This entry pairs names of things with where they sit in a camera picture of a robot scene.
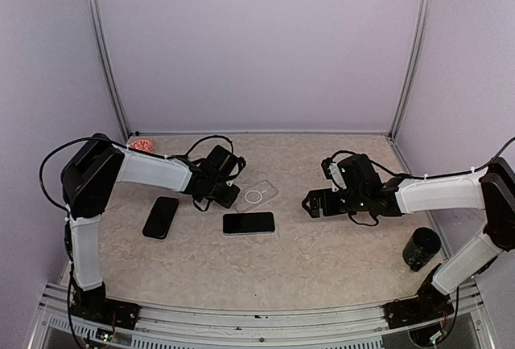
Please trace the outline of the clear magsafe phone case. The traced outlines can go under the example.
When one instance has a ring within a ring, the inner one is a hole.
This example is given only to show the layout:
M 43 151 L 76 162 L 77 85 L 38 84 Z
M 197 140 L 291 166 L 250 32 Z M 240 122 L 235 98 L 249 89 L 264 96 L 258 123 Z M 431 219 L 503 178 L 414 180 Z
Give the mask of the clear magsafe phone case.
M 271 201 L 278 193 L 278 189 L 269 181 L 262 180 L 241 190 L 235 202 L 235 208 L 238 212 L 251 211 Z

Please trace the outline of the silver-edged phone black screen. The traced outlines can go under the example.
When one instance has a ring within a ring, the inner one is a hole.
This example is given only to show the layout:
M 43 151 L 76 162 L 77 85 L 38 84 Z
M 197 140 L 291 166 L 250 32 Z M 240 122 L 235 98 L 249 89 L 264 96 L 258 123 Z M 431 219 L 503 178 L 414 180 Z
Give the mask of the silver-edged phone black screen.
M 223 233 L 225 235 L 271 233 L 274 231 L 274 214 L 270 211 L 223 215 Z

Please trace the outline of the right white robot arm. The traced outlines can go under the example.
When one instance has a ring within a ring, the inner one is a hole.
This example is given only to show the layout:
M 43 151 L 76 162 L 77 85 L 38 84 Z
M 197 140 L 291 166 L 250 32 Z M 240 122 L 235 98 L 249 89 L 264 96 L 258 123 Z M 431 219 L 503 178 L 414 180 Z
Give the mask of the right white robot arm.
M 335 162 L 322 161 L 332 187 L 312 190 L 301 202 L 312 218 L 366 212 L 373 221 L 415 212 L 477 209 L 486 222 L 449 261 L 433 273 L 431 287 L 414 298 L 412 314 L 427 320 L 443 306 L 443 295 L 453 293 L 469 277 L 514 248 L 514 171 L 502 157 L 466 171 L 414 177 L 393 174 L 382 182 L 377 164 L 366 154 L 346 152 Z

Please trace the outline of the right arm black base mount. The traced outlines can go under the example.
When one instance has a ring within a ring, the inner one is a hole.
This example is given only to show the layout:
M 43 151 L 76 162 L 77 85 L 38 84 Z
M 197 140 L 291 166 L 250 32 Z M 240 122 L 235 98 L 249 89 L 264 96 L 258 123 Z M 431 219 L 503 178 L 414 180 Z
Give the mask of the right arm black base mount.
M 433 276 L 440 266 L 438 264 L 430 271 L 413 297 L 383 305 L 389 329 L 429 322 L 455 312 L 451 296 L 440 293 L 432 285 Z

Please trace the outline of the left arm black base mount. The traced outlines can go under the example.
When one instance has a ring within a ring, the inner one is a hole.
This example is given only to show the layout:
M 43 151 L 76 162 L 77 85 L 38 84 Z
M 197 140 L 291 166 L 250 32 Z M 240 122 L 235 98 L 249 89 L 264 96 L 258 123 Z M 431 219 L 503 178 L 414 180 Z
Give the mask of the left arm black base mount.
M 72 315 L 113 328 L 135 329 L 139 304 L 108 298 L 104 283 L 91 290 L 83 290 L 78 285 L 72 285 L 72 289 Z

